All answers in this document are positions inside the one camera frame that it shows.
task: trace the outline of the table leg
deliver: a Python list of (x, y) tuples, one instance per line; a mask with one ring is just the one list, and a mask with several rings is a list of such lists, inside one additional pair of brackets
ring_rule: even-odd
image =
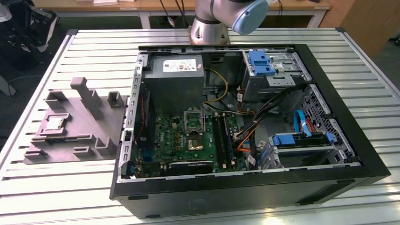
[(149, 12), (141, 11), (138, 12), (139, 23), (142, 29), (150, 29), (150, 14)]
[(317, 28), (319, 26), (319, 22), (322, 21), (325, 10), (315, 10), (314, 15), (311, 16), (306, 28)]
[(15, 94), (15, 90), (10, 84), (7, 84), (6, 80), (0, 76), (0, 91), (3, 92), (6, 96), (13, 96)]

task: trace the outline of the blue drive bracket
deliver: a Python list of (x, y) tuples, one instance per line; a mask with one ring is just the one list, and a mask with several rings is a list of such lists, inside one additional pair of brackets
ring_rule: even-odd
[(249, 63), (254, 75), (274, 75), (275, 71), (270, 67), (270, 59), (263, 51), (249, 51)]
[(293, 135), (275, 135), (271, 137), (274, 146), (295, 144)]

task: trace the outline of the metal table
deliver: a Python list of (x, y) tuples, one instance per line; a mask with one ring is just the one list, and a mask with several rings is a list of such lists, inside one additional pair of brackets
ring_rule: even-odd
[(305, 43), (363, 129), (391, 175), (321, 205), (249, 210), (138, 221), (109, 200), (113, 160), (23, 165), (22, 154), (47, 108), (49, 90), (83, 76), (105, 96), (127, 95), (138, 45), (186, 44), (186, 30), (79, 30), (65, 37), (0, 154), (0, 225), (123, 225), (141, 222), (206, 224), (374, 224), (400, 221), (400, 92), (346, 33), (334, 29), (229, 32), (233, 44)]

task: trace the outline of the orange wire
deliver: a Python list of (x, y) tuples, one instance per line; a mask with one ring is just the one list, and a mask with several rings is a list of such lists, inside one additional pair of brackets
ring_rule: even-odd
[(249, 138), (250, 134), (254, 133), (255, 129), (257, 129), (257, 126), (253, 128), (253, 130), (249, 132), (249, 134), (247, 134), (247, 135), (245, 136), (245, 138), (242, 139), (242, 141), (241, 141), (241, 143), (239, 143), (239, 145), (238, 145), (238, 147), (237, 147), (237, 151), (243, 151), (243, 150), (245, 150), (245, 149), (241, 148), (241, 147), (242, 147), (242, 144), (243, 144), (245, 140)]
[(239, 106), (241, 106), (241, 102), (238, 102), (238, 104), (237, 104), (237, 111), (238, 111), (239, 113), (246, 113), (246, 111), (241, 111)]
[(307, 118), (305, 119), (305, 122), (306, 122), (306, 124), (307, 124), (307, 126), (309, 126), (310, 131), (311, 131), (311, 132), (315, 132), (314, 127), (313, 127), (313, 124), (311, 124), (311, 122), (310, 122), (310, 120), (309, 120)]

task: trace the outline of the floor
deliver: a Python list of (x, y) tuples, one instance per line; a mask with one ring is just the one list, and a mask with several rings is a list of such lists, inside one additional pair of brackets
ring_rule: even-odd
[[(179, 18), (175, 18), (175, 24), (181, 24)], [(167, 22), (162, 17), (151, 17), (150, 25), (153, 28), (169, 28)], [(34, 92), (39, 82), (39, 76), (45, 73), (51, 56), (57, 51), (67, 29), (139, 29), (139, 21), (137, 17), (109, 17), (106, 20), (99, 20), (95, 17), (89, 18), (62, 18), (59, 25), (55, 26), (53, 37), (49, 41), (47, 57), (34, 68), (19, 71), (10, 65), (11, 62), (26, 54), (17, 47), (7, 47), (0, 43), (0, 73), (6, 80), (23, 77), (14, 80), (10, 84), (18, 95), (7, 97), (0, 93), (0, 149), (5, 144), (6, 138), (11, 132), (14, 124), (23, 111), (25, 105)], [(389, 41), (377, 57), (373, 59), (375, 65), (382, 70), (383, 74), (391, 80), (395, 87), (400, 89), (400, 46)]]

